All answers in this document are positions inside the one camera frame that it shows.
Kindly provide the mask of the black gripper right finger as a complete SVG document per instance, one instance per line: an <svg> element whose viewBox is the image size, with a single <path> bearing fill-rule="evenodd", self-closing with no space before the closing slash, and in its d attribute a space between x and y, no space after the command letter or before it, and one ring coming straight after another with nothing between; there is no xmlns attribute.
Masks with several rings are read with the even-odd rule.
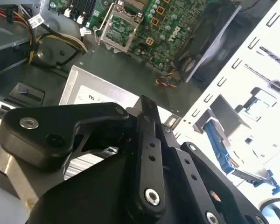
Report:
<svg viewBox="0 0 280 224"><path fill-rule="evenodd" d="M266 224L261 212L192 142L179 145L165 125L160 127L163 155L177 178L178 210L192 224Z"/></svg>

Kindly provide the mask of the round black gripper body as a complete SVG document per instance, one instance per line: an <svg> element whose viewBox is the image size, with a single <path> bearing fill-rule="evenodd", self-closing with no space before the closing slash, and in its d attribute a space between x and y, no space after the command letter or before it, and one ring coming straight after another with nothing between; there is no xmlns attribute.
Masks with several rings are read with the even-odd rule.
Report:
<svg viewBox="0 0 280 224"><path fill-rule="evenodd" d="M191 203L171 196L161 156L115 155L48 190L30 224L198 224Z"/></svg>

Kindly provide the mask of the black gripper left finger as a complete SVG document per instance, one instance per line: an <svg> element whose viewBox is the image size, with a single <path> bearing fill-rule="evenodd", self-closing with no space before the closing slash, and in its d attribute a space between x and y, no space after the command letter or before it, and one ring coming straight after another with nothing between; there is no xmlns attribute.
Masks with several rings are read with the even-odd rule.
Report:
<svg viewBox="0 0 280 224"><path fill-rule="evenodd" d="M48 190L112 156L162 158L156 103L142 96L134 108L138 115L116 103L10 110L0 125L0 172L34 208Z"/></svg>

